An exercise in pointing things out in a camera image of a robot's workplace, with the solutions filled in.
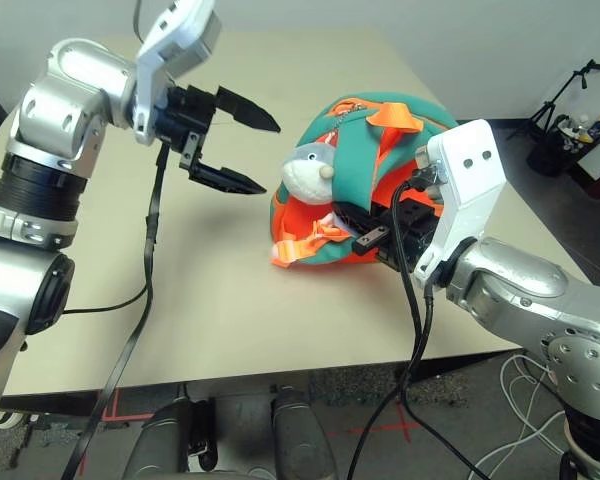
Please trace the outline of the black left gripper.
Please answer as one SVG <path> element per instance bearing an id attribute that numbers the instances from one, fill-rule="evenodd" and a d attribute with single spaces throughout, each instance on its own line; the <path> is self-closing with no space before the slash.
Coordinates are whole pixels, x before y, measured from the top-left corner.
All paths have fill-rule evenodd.
<path id="1" fill-rule="evenodd" d="M 167 105 L 157 110 L 155 134 L 181 155 L 179 166 L 189 170 L 190 180 L 224 193 L 259 195 L 266 192 L 263 186 L 244 174 L 195 162 L 201 158 L 216 107 L 242 125 L 279 133 L 280 126 L 269 112 L 222 86 L 215 95 L 193 86 L 173 86 L 167 89 L 166 99 Z"/>

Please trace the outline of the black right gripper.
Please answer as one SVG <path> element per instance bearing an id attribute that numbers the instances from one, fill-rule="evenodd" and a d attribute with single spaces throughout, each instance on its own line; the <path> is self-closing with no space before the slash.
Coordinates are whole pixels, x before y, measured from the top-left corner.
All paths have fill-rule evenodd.
<path id="1" fill-rule="evenodd" d="M 374 250 L 376 260 L 395 271 L 401 270 L 389 207 L 373 202 L 371 211 L 368 212 L 350 202 L 333 202 L 332 209 L 341 223 L 360 235 L 353 243 L 356 255 L 363 256 Z M 414 199 L 405 199 L 399 204 L 398 224 L 407 270 L 413 271 L 431 243 L 438 216 L 433 207 Z"/>

